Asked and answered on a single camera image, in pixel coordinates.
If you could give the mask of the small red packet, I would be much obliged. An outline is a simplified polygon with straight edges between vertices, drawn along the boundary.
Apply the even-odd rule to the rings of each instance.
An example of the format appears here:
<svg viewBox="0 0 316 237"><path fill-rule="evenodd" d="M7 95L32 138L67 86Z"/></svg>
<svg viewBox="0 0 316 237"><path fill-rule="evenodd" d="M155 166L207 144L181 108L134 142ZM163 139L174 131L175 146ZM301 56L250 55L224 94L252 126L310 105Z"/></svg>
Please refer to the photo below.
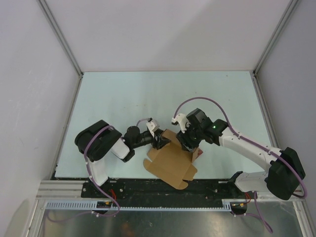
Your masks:
<svg viewBox="0 0 316 237"><path fill-rule="evenodd" d="M203 151L201 149L198 149L198 152L197 152L197 158L203 154Z"/></svg>

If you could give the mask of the brown cardboard paper box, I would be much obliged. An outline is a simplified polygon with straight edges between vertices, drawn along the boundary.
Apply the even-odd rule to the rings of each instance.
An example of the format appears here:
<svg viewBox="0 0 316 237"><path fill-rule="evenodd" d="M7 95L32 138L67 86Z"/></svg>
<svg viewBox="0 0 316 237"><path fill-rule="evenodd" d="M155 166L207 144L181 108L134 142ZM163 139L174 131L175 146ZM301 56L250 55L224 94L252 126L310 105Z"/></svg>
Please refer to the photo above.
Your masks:
<svg viewBox="0 0 316 237"><path fill-rule="evenodd" d="M188 187L188 182L194 179L198 171L193 162L197 159L199 148L193 152L182 150L176 133L169 129L162 135L171 142L159 150L151 148L147 153L148 157L143 161L143 166L173 188L183 190Z"/></svg>

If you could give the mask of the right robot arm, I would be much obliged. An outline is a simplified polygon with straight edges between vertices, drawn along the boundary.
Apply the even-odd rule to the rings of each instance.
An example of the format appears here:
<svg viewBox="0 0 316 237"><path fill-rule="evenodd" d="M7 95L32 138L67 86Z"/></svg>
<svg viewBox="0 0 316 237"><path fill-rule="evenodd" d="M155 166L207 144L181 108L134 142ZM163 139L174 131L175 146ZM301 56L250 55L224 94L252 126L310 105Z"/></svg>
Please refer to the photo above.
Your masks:
<svg viewBox="0 0 316 237"><path fill-rule="evenodd" d="M260 166L263 171L246 173L239 171L232 176L228 193L233 198L248 191L270 192L282 200L288 200L306 176L297 152L261 145L243 136L224 120L212 121L201 109L189 114L177 114L173 125L179 125L176 137L183 150L191 152L201 141L230 149Z"/></svg>

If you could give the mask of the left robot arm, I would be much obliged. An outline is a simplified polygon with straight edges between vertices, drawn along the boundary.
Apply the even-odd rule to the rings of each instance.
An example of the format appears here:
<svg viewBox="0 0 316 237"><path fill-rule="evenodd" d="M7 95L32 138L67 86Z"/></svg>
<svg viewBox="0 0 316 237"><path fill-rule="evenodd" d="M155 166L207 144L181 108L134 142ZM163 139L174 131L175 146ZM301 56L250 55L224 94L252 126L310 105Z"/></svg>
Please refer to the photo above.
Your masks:
<svg viewBox="0 0 316 237"><path fill-rule="evenodd" d="M147 129L140 131L138 125L130 126L124 135L100 120L81 131L75 137L75 145L84 155L89 179L94 182L92 192L102 198L108 194L109 185L106 183L109 176L106 174L105 156L112 153L123 162L128 162L134 155L135 149L148 144L156 150L162 149L171 142L164 137L163 130L152 118L144 119Z"/></svg>

